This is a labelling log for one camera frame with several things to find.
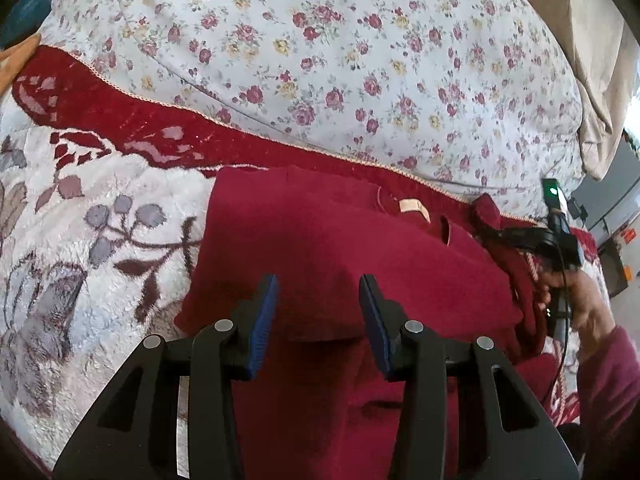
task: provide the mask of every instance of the folded red clothing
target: folded red clothing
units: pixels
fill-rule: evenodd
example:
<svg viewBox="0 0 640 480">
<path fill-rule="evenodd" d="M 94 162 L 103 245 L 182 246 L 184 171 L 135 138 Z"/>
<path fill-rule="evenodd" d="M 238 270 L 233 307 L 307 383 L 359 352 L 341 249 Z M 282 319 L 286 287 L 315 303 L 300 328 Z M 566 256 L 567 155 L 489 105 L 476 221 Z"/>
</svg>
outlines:
<svg viewBox="0 0 640 480">
<path fill-rule="evenodd" d="M 249 480 L 385 478 L 402 384 L 376 369 L 358 305 L 358 280 L 376 276 L 386 297 L 441 336 L 488 335 L 515 362 L 540 354 L 543 324 L 515 250 L 479 244 L 455 219 L 500 227 L 488 197 L 475 207 L 399 213 L 369 182 L 299 168 L 224 169 L 212 192 L 191 290 L 175 318 L 193 335 L 227 317 L 260 277 L 280 281 L 263 370 L 234 385 Z M 555 363 L 537 357 L 524 377 L 542 396 Z M 457 464 L 450 391 L 447 470 Z"/>
</svg>

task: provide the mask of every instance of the red garment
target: red garment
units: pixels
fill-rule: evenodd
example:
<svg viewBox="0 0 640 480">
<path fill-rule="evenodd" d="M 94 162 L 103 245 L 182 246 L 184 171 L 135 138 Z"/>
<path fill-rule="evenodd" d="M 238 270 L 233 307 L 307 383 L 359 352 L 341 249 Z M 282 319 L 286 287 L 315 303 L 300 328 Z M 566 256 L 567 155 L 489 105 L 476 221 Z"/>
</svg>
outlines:
<svg viewBox="0 0 640 480">
<path fill-rule="evenodd" d="M 383 381 L 364 337 L 364 273 L 441 336 L 488 335 L 514 361 L 537 356 L 519 369 L 539 398 L 546 392 L 556 362 L 539 355 L 545 329 L 526 262 L 497 246 L 494 262 L 456 224 L 471 224 L 473 213 L 499 227 L 495 205 L 485 197 L 440 212 L 448 216 L 424 205 L 431 224 L 420 213 L 400 214 L 369 182 L 299 168 L 220 171 L 175 323 L 193 335 L 227 317 L 264 273 L 280 281 L 264 368 L 234 385 L 248 480 L 386 478 L 404 385 Z M 451 390 L 449 472 L 457 465 L 455 399 Z"/>
<path fill-rule="evenodd" d="M 585 480 L 640 478 L 640 364 L 617 326 L 578 369 Z"/>
</svg>

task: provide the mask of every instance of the black cable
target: black cable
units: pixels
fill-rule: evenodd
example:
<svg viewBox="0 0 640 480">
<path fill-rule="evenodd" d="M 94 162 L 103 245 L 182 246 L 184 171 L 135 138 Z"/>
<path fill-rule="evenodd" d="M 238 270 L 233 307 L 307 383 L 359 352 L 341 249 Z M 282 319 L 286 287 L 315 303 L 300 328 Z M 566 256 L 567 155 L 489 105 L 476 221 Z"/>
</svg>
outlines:
<svg viewBox="0 0 640 480">
<path fill-rule="evenodd" d="M 562 373 L 562 369 L 564 368 L 564 364 L 566 362 L 566 353 L 567 353 L 567 349 L 568 349 L 568 346 L 569 346 L 569 323 L 571 322 L 571 319 L 573 317 L 571 306 L 569 305 L 569 289 L 566 286 L 566 272 L 564 270 L 564 258 L 562 257 L 562 251 L 560 249 L 560 244 L 558 243 L 557 240 L 556 240 L 556 249 L 558 250 L 558 256 L 560 257 L 560 264 L 562 265 L 562 284 L 563 284 L 563 288 L 564 288 L 564 304 L 566 305 L 566 311 L 564 313 L 564 315 L 565 315 L 565 318 L 564 318 L 564 348 L 562 349 L 562 360 L 561 360 L 560 365 L 558 367 L 558 371 L 556 372 L 556 376 L 554 377 L 554 380 L 552 381 L 552 383 L 549 385 L 549 389 L 546 391 L 546 394 L 542 399 L 542 404 L 543 405 L 546 403 L 546 400 L 551 395 L 551 392 L 553 391 L 554 386 L 556 386 L 556 383 L 558 382 L 558 379 L 560 378 L 560 374 Z"/>
</svg>

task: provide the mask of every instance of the pink sleeve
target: pink sleeve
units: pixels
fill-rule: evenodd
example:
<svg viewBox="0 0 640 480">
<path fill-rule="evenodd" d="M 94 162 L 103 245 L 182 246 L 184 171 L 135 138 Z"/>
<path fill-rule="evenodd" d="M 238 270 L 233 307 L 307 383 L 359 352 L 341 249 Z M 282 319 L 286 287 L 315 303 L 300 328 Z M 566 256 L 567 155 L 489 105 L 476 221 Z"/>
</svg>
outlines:
<svg viewBox="0 0 640 480">
<path fill-rule="evenodd" d="M 587 460 L 600 462 L 599 452 L 624 438 L 622 425 L 640 400 L 640 364 L 626 331 L 617 326 L 598 351 L 578 369 L 580 424 L 584 428 Z"/>
</svg>

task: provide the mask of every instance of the beige curtain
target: beige curtain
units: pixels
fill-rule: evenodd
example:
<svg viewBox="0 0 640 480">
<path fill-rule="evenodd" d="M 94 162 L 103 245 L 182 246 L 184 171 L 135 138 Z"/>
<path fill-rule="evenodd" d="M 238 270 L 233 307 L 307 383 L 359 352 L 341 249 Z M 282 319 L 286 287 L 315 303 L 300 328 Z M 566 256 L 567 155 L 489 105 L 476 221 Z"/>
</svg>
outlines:
<svg viewBox="0 0 640 480">
<path fill-rule="evenodd" d="M 529 0 L 558 40 L 582 97 L 584 170 L 602 179 L 616 154 L 640 50 L 611 0 Z"/>
</svg>

